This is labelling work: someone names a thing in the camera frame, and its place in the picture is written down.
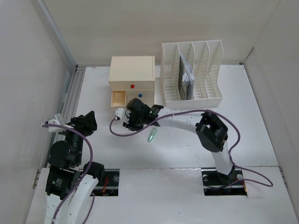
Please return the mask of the green highlighter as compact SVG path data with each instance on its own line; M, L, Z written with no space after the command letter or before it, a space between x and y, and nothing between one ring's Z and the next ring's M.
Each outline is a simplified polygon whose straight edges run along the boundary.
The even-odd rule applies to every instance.
M148 136L148 139L147 139L147 142L152 142L156 133L158 131L158 128L157 127L153 127L149 133L149 136Z

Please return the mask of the cream drawer cabinet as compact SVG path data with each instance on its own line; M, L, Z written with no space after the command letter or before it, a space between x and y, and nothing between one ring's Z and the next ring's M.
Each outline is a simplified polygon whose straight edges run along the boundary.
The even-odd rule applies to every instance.
M152 106L155 96L155 57L113 56L108 82L112 91L112 108L126 107L134 98Z

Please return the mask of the Canon guide booklet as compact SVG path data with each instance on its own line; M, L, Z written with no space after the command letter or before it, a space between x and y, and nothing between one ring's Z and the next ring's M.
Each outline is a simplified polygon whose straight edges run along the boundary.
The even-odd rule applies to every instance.
M186 60L183 54L180 54L179 73L178 73L178 91L180 100L193 99L193 89L196 77L192 66Z

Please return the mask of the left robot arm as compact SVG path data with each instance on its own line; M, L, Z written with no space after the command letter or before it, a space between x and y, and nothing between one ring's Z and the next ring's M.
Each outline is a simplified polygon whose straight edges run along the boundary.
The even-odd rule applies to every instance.
M91 146L87 137L97 130L94 111L86 115L63 121L56 114L42 125L50 133L65 136L50 147L49 174L46 182L46 224L84 224L87 222L95 200L93 193L96 185L105 178L104 165L93 162L93 150L90 159L82 171L83 144Z

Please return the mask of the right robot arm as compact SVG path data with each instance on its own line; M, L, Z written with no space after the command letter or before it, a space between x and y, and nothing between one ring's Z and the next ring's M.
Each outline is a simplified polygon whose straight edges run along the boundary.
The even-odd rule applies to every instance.
M149 107L137 98L132 99L126 109L129 116L123 126L131 131L139 131L150 125L174 127L196 134L203 148L212 153L217 180L226 184L233 179L235 167L229 158L228 128L216 114L175 112L161 105Z

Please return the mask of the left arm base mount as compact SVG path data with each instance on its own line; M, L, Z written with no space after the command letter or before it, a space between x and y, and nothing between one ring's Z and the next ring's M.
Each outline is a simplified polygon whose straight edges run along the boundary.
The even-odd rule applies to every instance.
M92 164L88 169L87 164L83 168L79 184L76 186L77 196L118 196L120 170L106 169L103 164Z

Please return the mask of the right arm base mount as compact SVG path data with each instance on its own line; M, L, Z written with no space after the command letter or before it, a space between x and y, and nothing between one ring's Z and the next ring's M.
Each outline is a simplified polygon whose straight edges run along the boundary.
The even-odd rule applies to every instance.
M241 169L223 175L214 168L201 170L205 196L247 196Z

